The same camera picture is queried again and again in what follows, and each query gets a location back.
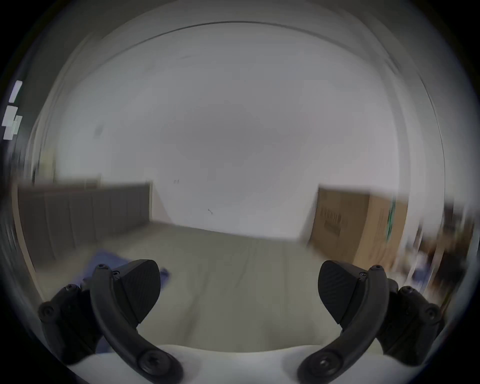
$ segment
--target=brown cardboard box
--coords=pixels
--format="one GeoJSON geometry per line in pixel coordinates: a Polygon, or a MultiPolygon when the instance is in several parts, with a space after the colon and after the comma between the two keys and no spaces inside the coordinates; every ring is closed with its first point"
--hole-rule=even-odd
{"type": "Polygon", "coordinates": [[[407,202],[370,193],[319,188],[310,244],[323,256],[368,269],[391,268],[407,202]]]}

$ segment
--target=floor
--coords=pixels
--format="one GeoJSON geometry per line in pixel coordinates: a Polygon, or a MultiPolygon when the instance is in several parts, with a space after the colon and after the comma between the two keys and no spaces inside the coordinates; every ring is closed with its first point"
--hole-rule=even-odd
{"type": "Polygon", "coordinates": [[[138,326],[155,345],[254,352],[325,345],[340,334],[317,292],[324,260],[304,245],[151,223],[38,271],[45,296],[72,281],[98,248],[170,271],[138,326]]]}

